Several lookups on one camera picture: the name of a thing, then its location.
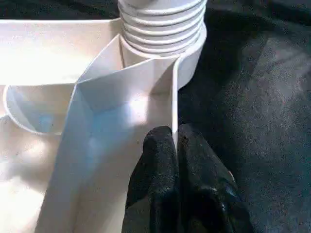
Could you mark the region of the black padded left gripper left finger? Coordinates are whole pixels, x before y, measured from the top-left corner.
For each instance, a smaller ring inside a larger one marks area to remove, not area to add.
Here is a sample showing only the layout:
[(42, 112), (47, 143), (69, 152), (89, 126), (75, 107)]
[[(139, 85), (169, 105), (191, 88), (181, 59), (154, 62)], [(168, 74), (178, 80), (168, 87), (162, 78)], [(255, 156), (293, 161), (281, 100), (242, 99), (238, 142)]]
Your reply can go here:
[(172, 131), (149, 131), (128, 185), (125, 232), (176, 233), (179, 225), (179, 177)]

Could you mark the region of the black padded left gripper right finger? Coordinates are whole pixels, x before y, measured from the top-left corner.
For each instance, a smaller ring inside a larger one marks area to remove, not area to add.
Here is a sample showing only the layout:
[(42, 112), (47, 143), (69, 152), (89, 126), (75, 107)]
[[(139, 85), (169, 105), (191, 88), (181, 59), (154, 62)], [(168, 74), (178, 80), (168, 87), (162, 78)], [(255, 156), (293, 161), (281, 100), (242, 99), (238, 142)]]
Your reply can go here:
[(186, 233), (251, 233), (253, 226), (235, 180), (203, 135), (178, 129), (182, 224)]

